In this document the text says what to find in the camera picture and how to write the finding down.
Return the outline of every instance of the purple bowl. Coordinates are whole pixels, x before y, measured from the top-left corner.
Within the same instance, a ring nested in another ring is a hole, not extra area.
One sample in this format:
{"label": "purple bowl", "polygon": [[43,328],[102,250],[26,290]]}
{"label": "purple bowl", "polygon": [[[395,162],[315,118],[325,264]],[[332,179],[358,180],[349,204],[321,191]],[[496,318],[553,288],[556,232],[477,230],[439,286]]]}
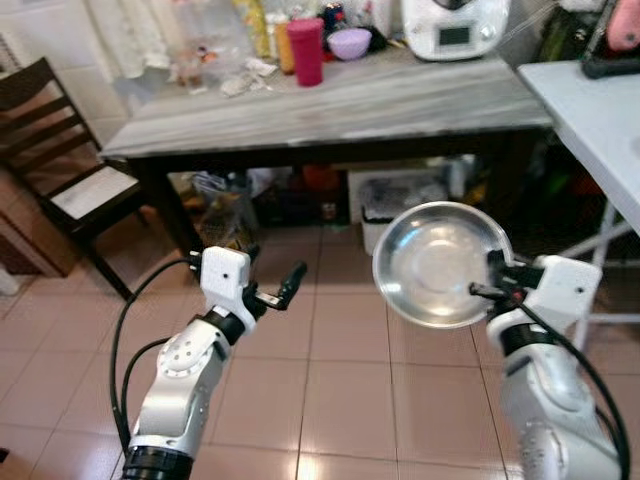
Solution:
{"label": "purple bowl", "polygon": [[338,30],[327,38],[329,48],[340,60],[356,60],[365,53],[371,43],[371,32],[364,28]]}

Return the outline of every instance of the robotic arm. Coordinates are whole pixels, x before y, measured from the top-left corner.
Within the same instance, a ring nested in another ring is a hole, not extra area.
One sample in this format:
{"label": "robotic arm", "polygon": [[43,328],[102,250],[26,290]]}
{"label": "robotic arm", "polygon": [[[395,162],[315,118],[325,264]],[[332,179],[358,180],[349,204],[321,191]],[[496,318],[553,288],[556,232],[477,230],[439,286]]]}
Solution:
{"label": "robotic arm", "polygon": [[299,262],[277,296],[249,281],[249,255],[219,247],[201,257],[207,313],[163,345],[156,378],[142,404],[123,468],[127,480],[186,480],[231,347],[254,329],[267,308],[286,310],[306,264]]}
{"label": "robotic arm", "polygon": [[618,452],[598,423],[576,362],[510,300],[514,295],[564,333],[589,313],[600,269],[557,256],[509,267],[500,257],[489,256],[498,288],[472,284],[470,293],[495,301],[487,335],[506,357],[502,408],[519,432],[524,478],[619,480]]}

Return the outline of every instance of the black table leg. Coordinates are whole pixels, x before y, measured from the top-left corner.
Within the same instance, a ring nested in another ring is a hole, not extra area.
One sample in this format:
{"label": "black table leg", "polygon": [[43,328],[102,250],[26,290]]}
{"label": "black table leg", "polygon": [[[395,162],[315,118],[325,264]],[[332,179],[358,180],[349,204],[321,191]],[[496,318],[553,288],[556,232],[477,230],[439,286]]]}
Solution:
{"label": "black table leg", "polygon": [[506,226],[518,205],[524,174],[541,134],[540,130],[527,130],[505,135],[502,151],[491,167],[486,211],[503,226]]}
{"label": "black table leg", "polygon": [[182,254],[187,256],[191,250],[202,251],[202,239],[193,227],[166,172],[154,168],[151,158],[131,159],[128,162],[148,201],[158,210],[165,228]]}

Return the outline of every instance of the tiled floor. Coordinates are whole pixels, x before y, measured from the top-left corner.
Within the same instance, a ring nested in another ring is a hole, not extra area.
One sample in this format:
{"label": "tiled floor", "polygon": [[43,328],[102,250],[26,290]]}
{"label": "tiled floor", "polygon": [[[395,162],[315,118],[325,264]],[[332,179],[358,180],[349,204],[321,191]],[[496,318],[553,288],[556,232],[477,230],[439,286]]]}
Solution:
{"label": "tiled floor", "polygon": [[[102,248],[132,286],[176,255],[161,229],[133,219]],[[239,342],[193,479],[521,478],[499,405],[502,359],[482,325],[440,332],[399,319],[376,293],[352,230],[269,232],[256,267],[261,286],[275,289],[293,258],[309,263],[304,286],[288,312],[267,314]],[[67,279],[26,279],[18,298],[0,298],[0,446],[11,449],[0,480],[119,478],[107,371],[121,306],[86,263]],[[202,308],[186,268],[167,272],[131,310],[120,375],[127,354]],[[640,468],[640,329],[600,326],[591,338]],[[154,370],[151,354],[134,374],[132,414]]]}

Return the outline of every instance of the white table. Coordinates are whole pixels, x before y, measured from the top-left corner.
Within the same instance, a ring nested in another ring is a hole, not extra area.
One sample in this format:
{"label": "white table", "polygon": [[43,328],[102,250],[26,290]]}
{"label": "white table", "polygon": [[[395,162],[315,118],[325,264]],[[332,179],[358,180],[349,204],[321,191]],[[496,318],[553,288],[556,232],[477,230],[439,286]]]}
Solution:
{"label": "white table", "polygon": [[[602,266],[609,241],[640,234],[640,75],[586,78],[578,62],[524,65],[520,74],[554,117],[555,130],[608,198],[600,233],[561,255],[594,250]],[[626,221],[614,225],[616,210]],[[578,322],[582,347],[589,321],[638,322],[640,314],[601,314]]]}

